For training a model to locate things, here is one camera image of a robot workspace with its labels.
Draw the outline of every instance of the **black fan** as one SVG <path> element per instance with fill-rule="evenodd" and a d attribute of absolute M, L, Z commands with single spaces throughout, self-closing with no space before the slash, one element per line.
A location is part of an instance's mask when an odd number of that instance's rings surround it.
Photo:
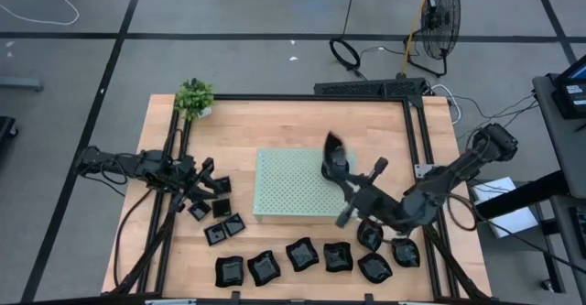
<path fill-rule="evenodd" d="M 423 42 L 425 52 L 435 60 L 443 60 L 443 73 L 432 71 L 416 64 L 407 57 L 408 62 L 434 74 L 436 77 L 448 72 L 446 58 L 454 49 L 460 32 L 460 0 L 425 0 L 421 10 L 421 29 L 412 34 L 419 36 Z"/>

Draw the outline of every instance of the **green perforated board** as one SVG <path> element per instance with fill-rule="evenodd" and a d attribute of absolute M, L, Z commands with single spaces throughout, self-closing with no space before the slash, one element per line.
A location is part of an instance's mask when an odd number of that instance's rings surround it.
<path fill-rule="evenodd" d="M 256 154 L 256 216 L 338 216 L 343 192 L 321 176 L 321 149 L 259 148 Z M 350 171 L 354 155 L 348 155 Z"/>

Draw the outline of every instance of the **potted plant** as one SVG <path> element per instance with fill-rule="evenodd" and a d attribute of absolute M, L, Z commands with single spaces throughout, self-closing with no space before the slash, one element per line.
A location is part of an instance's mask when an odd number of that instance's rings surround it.
<path fill-rule="evenodd" d="M 175 109 L 188 121 L 211 114 L 212 104 L 212 85 L 197 79 L 184 81 L 175 96 Z"/>

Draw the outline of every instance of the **wooden tabletop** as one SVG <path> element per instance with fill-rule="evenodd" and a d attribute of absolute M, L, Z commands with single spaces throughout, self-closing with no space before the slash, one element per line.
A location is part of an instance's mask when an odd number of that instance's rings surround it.
<path fill-rule="evenodd" d="M 426 97 L 424 103 L 435 162 L 451 163 L 459 152 L 447 102 L 445 98 Z M 172 95 L 151 96 L 138 150 L 162 148 L 172 104 Z M 423 158 L 415 110 L 412 115 L 419 156 Z M 352 272 L 325 271 L 322 253 L 325 243 L 349 242 L 354 261 L 367 254 L 367 250 L 356 242 L 357 222 L 341 229 L 334 225 L 335 218 L 322 223 L 256 221 L 252 207 L 257 149 L 322 148 L 330 130 L 340 135 L 347 148 L 355 153 L 355 171 L 368 173 L 379 157 L 389 160 L 385 172 L 375 183 L 388 194 L 399 200 L 402 192 L 414 183 L 401 103 L 218 101 L 210 116 L 194 122 L 188 154 L 195 157 L 198 167 L 205 158 L 214 158 L 214 176 L 230 176 L 233 212 L 240 213 L 246 229 L 218 245 L 208 246 L 203 229 L 216 223 L 216 220 L 209 214 L 198 223 L 188 212 L 178 214 L 168 261 L 165 297 L 230 298 L 233 290 L 240 290 L 244 299 L 363 300 L 365 293 L 374 294 L 375 300 L 433 299 L 420 228 L 413 232 L 411 238 L 418 245 L 421 267 L 400 267 L 392 257 L 390 247 L 382 245 L 378 254 L 387 260 L 394 275 L 375 285 L 364 278 L 356 265 Z M 175 153 L 179 150 L 179 141 L 176 143 Z M 121 217 L 145 191 L 144 183 L 130 182 Z M 468 196 L 463 185 L 455 193 Z M 125 225 L 120 250 L 120 278 L 132 268 L 144 250 L 154 198 L 151 195 L 140 205 Z M 453 207 L 464 223 L 472 220 L 463 206 L 454 204 Z M 446 221 L 452 253 L 479 289 L 491 294 L 477 233 L 461 230 L 448 215 Z M 311 238 L 318 250 L 320 262 L 296 273 L 287 258 L 285 246 L 305 236 Z M 242 256 L 246 260 L 266 250 L 272 250 L 275 254 L 281 269 L 280 278 L 263 287 L 255 287 L 244 265 L 244 284 L 241 287 L 220 289 L 214 286 L 217 257 Z M 154 289 L 158 260 L 159 255 L 156 254 L 151 263 L 147 290 Z M 449 295 L 443 262 L 438 260 L 438 263 L 443 294 Z M 103 290 L 113 288 L 111 258 Z"/>

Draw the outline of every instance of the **fan stand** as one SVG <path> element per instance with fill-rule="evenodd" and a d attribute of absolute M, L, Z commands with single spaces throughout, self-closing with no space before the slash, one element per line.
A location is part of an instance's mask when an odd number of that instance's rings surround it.
<path fill-rule="evenodd" d="M 417 30 L 413 34 L 411 34 L 411 37 L 412 37 L 412 40 L 413 41 L 415 41 L 416 35 L 418 33 L 420 33 L 421 30 L 422 29 Z M 407 36 L 405 39 L 403 39 L 403 45 L 405 46 L 406 51 L 407 51 L 407 41 L 408 40 L 409 40 L 409 36 Z M 433 74 L 436 78 L 439 78 L 439 77 L 444 76 L 445 74 L 448 73 L 448 62 L 446 61 L 446 58 L 448 57 L 448 52 L 445 49 L 441 49 L 441 57 L 442 57 L 442 60 L 443 60 L 443 73 L 439 73 L 439 72 L 433 71 L 433 70 L 431 70 L 431 69 L 429 69 L 427 67 L 423 67 L 420 64 L 417 64 L 417 63 L 413 62 L 413 60 L 411 59 L 411 54 L 410 53 L 407 54 L 407 62 L 409 62 L 409 64 L 412 65 L 413 67 L 417 67 L 417 68 L 419 68 L 419 69 L 421 69 L 423 71 L 427 71 L 427 72 Z"/>

